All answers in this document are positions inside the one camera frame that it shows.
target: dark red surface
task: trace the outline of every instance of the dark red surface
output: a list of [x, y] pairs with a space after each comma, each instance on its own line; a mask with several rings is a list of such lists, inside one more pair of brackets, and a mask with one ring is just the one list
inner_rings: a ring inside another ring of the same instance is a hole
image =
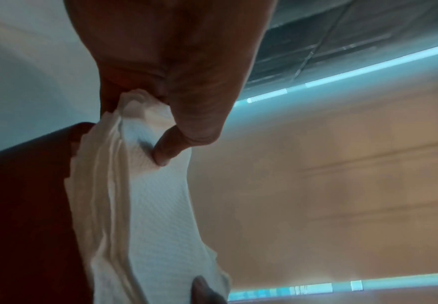
[[0, 152], [0, 303], [91, 303], [64, 178], [82, 123]]

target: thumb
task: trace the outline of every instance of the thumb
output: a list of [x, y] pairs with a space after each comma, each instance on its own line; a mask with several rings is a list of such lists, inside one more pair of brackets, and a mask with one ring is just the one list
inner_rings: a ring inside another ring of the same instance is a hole
[[192, 147], [192, 143], [177, 126], [173, 126], [164, 132], [152, 150], [152, 158], [161, 167], [178, 156], [183, 150]]

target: light strip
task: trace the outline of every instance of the light strip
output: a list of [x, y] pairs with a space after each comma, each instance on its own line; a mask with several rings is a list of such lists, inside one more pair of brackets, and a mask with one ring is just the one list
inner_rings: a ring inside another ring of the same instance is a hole
[[339, 80], [343, 80], [343, 79], [347, 79], [347, 78], [351, 78], [351, 77], [355, 77], [355, 76], [359, 76], [359, 75], [364, 75], [370, 72], [375, 72], [375, 71], [379, 71], [379, 70], [383, 70], [386, 68], [390, 68], [390, 67], [394, 67], [394, 66], [398, 66], [401, 64], [405, 64], [405, 63], [409, 63], [409, 62], [413, 62], [416, 60], [420, 60], [420, 59], [424, 59], [424, 58], [428, 58], [428, 57], [432, 57], [432, 56], [436, 56], [438, 55], [438, 47], [432, 48], [432, 49], [428, 49], [428, 50], [424, 50], [424, 51], [420, 51], [417, 53], [413, 53], [413, 54], [409, 54], [409, 55], [405, 55], [396, 59], [392, 59], [392, 60], [388, 60], [385, 62], [381, 62], [375, 65], [371, 65], [365, 68], [360, 68], [357, 70], [353, 70], [353, 71], [349, 71], [349, 72], [345, 72], [345, 73], [341, 73], [341, 74], [337, 74], [334, 76], [330, 76], [330, 77], [326, 77], [326, 78], [322, 78], [319, 80], [314, 80], [314, 81], [310, 81], [310, 82], [306, 82], [305, 84], [301, 84], [301, 85], [297, 85], [297, 86], [293, 86], [290, 88], [286, 88], [286, 89], [281, 89], [281, 90], [277, 90], [277, 91], [273, 91], [273, 92], [269, 92], [269, 93], [265, 93], [265, 94], [261, 94], [258, 96], [254, 96], [254, 97], [250, 97], [247, 98], [246, 100], [239, 100], [235, 103], [234, 106], [239, 105], [239, 104], [243, 104], [245, 102], [247, 102], [248, 104], [256, 102], [256, 101], [260, 101], [260, 100], [264, 100], [264, 99], [269, 99], [272, 97], [277, 97], [280, 95], [284, 95], [287, 93], [292, 93], [292, 92], [296, 92], [302, 89], [307, 89], [307, 88], [313, 88], [313, 87], [317, 87], [317, 86], [321, 86], [324, 84], [328, 84], [331, 82], [335, 82], [335, 81], [339, 81]]
[[368, 280], [354, 280], [301, 286], [279, 287], [231, 292], [228, 302], [268, 300], [308, 294], [353, 292], [367, 290], [400, 289], [438, 286], [438, 273], [398, 276]]

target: folded paper towel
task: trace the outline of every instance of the folded paper towel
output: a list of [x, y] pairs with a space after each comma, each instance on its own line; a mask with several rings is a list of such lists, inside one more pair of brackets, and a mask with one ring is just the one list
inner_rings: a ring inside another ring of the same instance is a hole
[[194, 218], [191, 150], [163, 168], [151, 158], [173, 125], [169, 107], [147, 92], [123, 93], [71, 160], [64, 183], [94, 303], [189, 304], [197, 275], [228, 297], [229, 278]]

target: white paper towel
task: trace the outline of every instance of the white paper towel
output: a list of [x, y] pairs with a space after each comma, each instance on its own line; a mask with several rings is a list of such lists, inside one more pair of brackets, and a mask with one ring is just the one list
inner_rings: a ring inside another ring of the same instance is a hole
[[229, 279], [201, 240], [186, 180], [191, 150], [160, 168], [151, 149], [174, 125], [142, 90], [84, 135], [65, 180], [94, 303], [189, 304], [202, 275], [227, 299]]

